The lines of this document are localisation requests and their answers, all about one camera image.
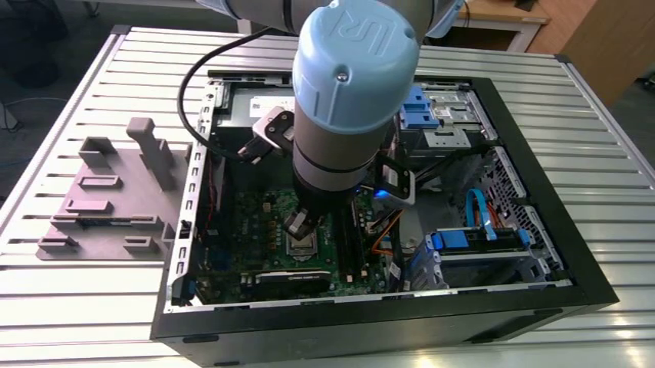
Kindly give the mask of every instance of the wooden desk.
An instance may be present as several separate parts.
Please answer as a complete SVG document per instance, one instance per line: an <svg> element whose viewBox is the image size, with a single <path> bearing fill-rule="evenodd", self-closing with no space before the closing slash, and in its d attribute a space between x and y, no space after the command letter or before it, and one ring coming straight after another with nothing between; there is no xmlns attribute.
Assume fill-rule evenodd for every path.
<svg viewBox="0 0 655 368"><path fill-rule="evenodd" d="M539 28L551 21L539 3L534 5L532 11L516 8L514 0L468 0L468 7L471 9L470 28L516 32L508 47L511 52L526 52ZM466 7L462 8L458 18L455 27L463 27L467 18Z"/></svg>

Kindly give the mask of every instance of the gray floor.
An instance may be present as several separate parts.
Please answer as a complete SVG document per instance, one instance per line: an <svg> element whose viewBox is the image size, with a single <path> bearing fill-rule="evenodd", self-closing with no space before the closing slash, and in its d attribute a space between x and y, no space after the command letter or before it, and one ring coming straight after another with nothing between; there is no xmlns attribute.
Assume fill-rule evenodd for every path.
<svg viewBox="0 0 655 368"><path fill-rule="evenodd" d="M87 18L80 2L59 0L71 36L51 45L59 62L61 77L49 87L27 90L17 86L0 71L0 98L15 101L27 97L68 99L85 73L115 24L147 27L193 29L200 31L235 31L229 18L201 9L151 8L147 6L101 4L100 16ZM16 184L29 159L39 148L64 104L53 100L29 101L9 107L24 128L15 134L0 130L0 205ZM623 129L655 164L655 94L635 84L611 108Z"/></svg>

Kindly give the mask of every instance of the ur logo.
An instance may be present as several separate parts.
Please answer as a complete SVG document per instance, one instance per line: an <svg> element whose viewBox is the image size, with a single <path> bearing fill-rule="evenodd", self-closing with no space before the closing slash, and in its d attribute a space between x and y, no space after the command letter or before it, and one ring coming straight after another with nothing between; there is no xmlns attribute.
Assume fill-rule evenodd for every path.
<svg viewBox="0 0 655 368"><path fill-rule="evenodd" d="M333 35L336 32L337 37L347 41L361 43L368 54L381 56L389 46L395 28L395 23L380 16L364 15L359 18L344 10L331 33Z"/></svg>

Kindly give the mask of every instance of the black cable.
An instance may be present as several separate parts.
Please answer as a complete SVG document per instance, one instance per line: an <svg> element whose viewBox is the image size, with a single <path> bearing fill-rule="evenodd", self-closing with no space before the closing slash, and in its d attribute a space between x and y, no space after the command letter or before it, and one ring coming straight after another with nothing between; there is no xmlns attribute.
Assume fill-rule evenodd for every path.
<svg viewBox="0 0 655 368"><path fill-rule="evenodd" d="M471 24L471 8L468 7L468 2L464 0L464 7L467 8L467 15L464 19L464 28L468 28L468 25Z"/></svg>
<svg viewBox="0 0 655 368"><path fill-rule="evenodd" d="M193 129L191 126L188 119L187 119L187 112L184 111L184 94L187 92L187 86L191 78L193 77L193 74L197 72L200 67L209 61L211 58L219 56L223 54L225 51L229 51L232 48L237 48L241 44L247 44L252 40L256 40L260 38L263 35L267 35L273 28L267 27L263 30L260 30L257 33L251 34L249 36L245 36L240 38L239 40L231 42L229 44L224 44L220 48L216 50L211 51L205 56L203 56L199 61L193 64L191 69L187 72L187 75L183 78L183 82L180 83L180 89L177 91L177 115L180 117L180 120L183 121L184 128L187 129L188 133L191 136L197 140L197 142L207 147L209 151L216 153L217 155L224 156L227 159L231 159L233 161L243 162L245 160L244 157L241 157L239 154L229 152L224 150L220 146L213 145Z"/></svg>
<svg viewBox="0 0 655 368"><path fill-rule="evenodd" d="M416 174L415 174L415 185L416 188L420 188L429 180L436 178L437 176L441 175L441 173L445 171L445 169L460 159L463 159L467 156L472 156L476 154L484 154L492 147L499 146L500 143L498 140L487 140L479 145L476 145L471 149L459 149L453 151L445 158L433 163L432 165L424 167Z"/></svg>

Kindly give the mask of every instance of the light blue robot joint cap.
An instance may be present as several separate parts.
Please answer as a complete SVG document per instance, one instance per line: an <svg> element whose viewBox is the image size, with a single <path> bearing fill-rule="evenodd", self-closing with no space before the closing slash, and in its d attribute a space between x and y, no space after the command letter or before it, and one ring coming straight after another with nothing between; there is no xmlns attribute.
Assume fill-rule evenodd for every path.
<svg viewBox="0 0 655 368"><path fill-rule="evenodd" d="M292 80L303 112L333 133L373 131L400 108L417 63L404 17L376 0L335 0L300 31Z"/></svg>

